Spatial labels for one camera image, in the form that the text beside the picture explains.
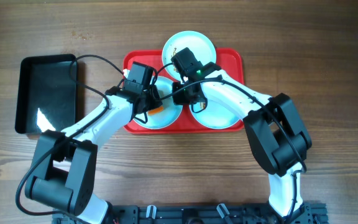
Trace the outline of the orange sponge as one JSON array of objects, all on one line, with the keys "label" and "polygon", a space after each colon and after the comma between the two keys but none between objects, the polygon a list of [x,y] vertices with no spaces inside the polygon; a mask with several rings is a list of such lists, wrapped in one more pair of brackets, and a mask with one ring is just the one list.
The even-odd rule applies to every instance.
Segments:
[{"label": "orange sponge", "polygon": [[152,109],[150,111],[148,111],[148,115],[152,116],[154,114],[158,114],[158,113],[161,113],[162,111],[164,110],[164,107],[163,106],[159,106],[158,108],[156,109]]}]

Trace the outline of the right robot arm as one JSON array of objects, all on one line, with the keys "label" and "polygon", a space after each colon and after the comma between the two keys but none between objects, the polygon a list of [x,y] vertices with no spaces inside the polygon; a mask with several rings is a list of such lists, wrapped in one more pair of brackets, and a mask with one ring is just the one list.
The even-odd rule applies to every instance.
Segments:
[{"label": "right robot arm", "polygon": [[214,62],[203,65],[189,48],[171,59],[182,79],[176,102],[214,101],[242,120],[255,160],[269,174],[268,203],[285,223],[292,222],[303,203],[300,175],[311,137],[291,98],[258,93],[230,77]]}]

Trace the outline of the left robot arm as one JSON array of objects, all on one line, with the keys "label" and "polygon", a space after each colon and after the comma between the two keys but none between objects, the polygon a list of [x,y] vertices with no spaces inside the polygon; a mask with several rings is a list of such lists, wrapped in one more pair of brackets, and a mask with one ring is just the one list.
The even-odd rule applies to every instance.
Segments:
[{"label": "left robot arm", "polygon": [[136,115],[161,105],[156,87],[150,84],[153,67],[135,62],[127,78],[102,94],[103,101],[90,114],[62,131],[46,130],[37,142],[31,167],[16,192],[16,205],[23,192],[28,199],[52,207],[83,223],[117,223],[111,203],[93,192],[96,158],[100,148]]}]

